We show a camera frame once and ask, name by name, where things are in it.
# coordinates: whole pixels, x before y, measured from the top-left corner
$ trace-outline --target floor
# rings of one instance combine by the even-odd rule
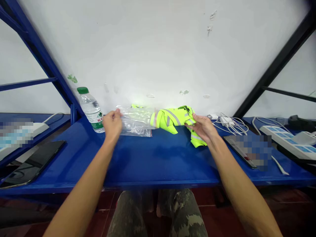
[[[209,236],[229,237],[246,236],[246,233],[231,206],[217,208],[215,206],[214,192],[216,188],[192,189],[200,208],[206,230]],[[88,227],[85,236],[105,237],[107,235],[115,207],[119,198],[119,191],[106,191],[101,194],[97,212]],[[0,205],[26,208],[27,205],[19,201],[9,200]],[[309,236],[308,231],[315,222],[314,202],[299,190],[289,190],[266,198],[284,237]],[[29,208],[40,208],[30,204]],[[54,208],[42,206],[43,210],[54,211]],[[148,236],[168,236],[171,220],[158,218],[154,213],[145,214]],[[0,230],[0,237],[40,237],[49,223],[24,225]]]

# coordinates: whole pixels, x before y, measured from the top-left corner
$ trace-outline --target hand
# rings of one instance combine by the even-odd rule
[[[193,126],[187,124],[185,126],[194,130],[207,144],[213,137],[218,136],[216,128],[208,117],[193,114],[193,119],[196,121]]]
[[[122,120],[119,109],[109,112],[103,117],[105,140],[117,142],[122,131]]]

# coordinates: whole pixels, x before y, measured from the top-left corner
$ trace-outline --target green bottle cap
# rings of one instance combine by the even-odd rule
[[[77,91],[79,92],[79,94],[87,94],[89,93],[89,90],[87,87],[78,87]]]

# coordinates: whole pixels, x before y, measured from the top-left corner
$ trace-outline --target reflective stripe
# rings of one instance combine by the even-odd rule
[[[154,127],[157,127],[157,116],[158,116],[158,113],[159,113],[159,111],[155,114],[155,117],[154,117],[154,123],[153,123]]]
[[[176,119],[176,121],[177,121],[177,123],[178,123],[178,126],[180,126],[181,125],[181,123],[180,123],[180,121],[179,121],[179,119],[178,119],[178,117],[176,116],[176,115],[174,115],[174,113],[173,112],[171,112],[170,110],[166,110],[166,109],[164,109],[165,111],[167,111],[167,112],[169,112],[175,119]]]
[[[169,125],[170,125],[170,117],[168,116],[168,118],[167,118],[167,127],[169,127]]]
[[[198,139],[198,140],[204,141],[202,138],[200,138],[200,137],[198,137],[198,136],[194,136],[193,134],[191,134],[191,138],[195,138],[195,139]]]
[[[194,123],[192,119],[188,119],[187,121],[190,121],[190,122],[191,122],[191,124],[193,124],[193,123]]]

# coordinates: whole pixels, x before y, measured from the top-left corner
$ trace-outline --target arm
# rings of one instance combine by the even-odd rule
[[[257,188],[241,169],[207,117],[194,114],[197,123],[188,126],[208,144],[223,186],[250,236],[282,236],[274,216]]]
[[[122,130],[120,112],[103,118],[106,138],[90,165],[70,192],[44,233],[44,237],[84,236],[103,187],[113,149]]]

